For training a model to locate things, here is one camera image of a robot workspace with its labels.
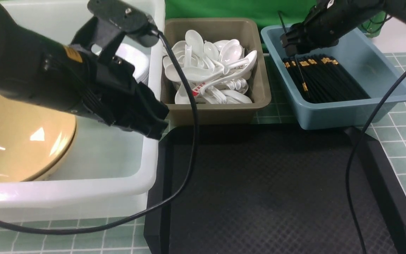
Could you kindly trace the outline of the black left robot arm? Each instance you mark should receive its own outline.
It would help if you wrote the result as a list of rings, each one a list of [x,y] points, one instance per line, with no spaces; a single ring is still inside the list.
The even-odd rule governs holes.
[[[159,140],[168,107],[116,55],[125,37],[151,48],[164,36],[122,0],[90,0],[92,17],[63,45],[18,25],[0,3],[0,95]]]

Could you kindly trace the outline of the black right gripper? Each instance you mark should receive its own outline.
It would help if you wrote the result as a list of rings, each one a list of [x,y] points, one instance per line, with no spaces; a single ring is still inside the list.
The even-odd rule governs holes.
[[[367,0],[321,0],[310,9],[304,21],[293,24],[281,35],[288,57],[330,48],[367,19]]]

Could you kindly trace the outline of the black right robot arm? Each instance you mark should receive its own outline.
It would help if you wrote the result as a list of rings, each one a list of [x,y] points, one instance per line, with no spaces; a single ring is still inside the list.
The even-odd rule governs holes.
[[[406,24],[406,0],[319,0],[304,21],[281,35],[282,47],[288,57],[331,48],[380,12]]]

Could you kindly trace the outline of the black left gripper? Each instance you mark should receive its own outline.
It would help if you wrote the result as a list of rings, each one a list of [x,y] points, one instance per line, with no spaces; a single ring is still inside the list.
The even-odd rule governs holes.
[[[125,37],[146,48],[156,45],[160,31],[147,13],[122,0],[90,0],[92,13],[70,46],[86,65],[77,81],[85,108],[108,126],[159,140],[167,127],[168,107],[147,85],[134,78],[134,66],[116,52]]]

